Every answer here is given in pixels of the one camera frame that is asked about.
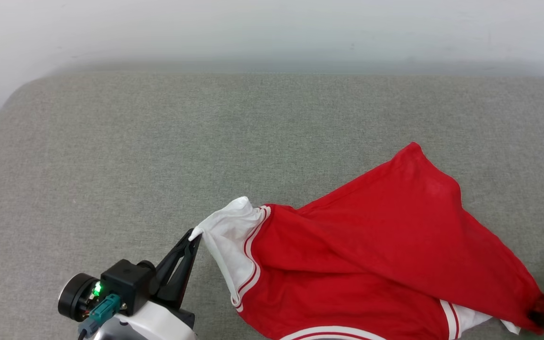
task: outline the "red and white jersey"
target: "red and white jersey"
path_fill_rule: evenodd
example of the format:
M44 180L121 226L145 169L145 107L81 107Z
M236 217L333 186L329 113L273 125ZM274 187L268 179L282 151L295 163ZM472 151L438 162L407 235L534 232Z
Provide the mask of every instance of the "red and white jersey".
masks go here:
M240 316L274 340L452 340L518 333L544 294L412 143L300 209L235 199L199 224Z

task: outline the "red fabric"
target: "red fabric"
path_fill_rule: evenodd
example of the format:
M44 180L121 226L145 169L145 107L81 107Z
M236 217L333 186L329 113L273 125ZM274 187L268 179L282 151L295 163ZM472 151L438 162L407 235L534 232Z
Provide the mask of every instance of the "red fabric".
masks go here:
M544 308L534 278L415 143L300 209L269 206L251 247L261 276L240 312L268 338L340 325L444 340L439 299L543 332L527 318Z

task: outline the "green led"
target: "green led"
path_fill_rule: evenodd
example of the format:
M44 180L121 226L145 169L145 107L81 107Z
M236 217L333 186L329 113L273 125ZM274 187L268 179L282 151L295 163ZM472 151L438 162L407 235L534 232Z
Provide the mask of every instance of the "green led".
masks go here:
M100 282L98 281L96 284L95 284L95 287L93 288L93 295L95 297L99 297L100 295L100 290L102 290L102 286L100 285Z

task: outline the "white backdrop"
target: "white backdrop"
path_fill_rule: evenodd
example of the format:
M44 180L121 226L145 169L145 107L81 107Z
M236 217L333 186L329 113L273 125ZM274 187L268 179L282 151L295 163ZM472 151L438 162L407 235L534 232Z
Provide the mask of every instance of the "white backdrop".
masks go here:
M544 75L544 0L0 0L0 107L87 69Z

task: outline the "black cable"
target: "black cable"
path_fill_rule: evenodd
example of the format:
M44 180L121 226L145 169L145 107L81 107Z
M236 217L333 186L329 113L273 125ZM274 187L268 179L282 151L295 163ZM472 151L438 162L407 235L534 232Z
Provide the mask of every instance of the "black cable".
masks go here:
M81 331L81 333L79 334L79 337L77 338L77 340L84 340L85 336L87 335L87 331L84 329Z

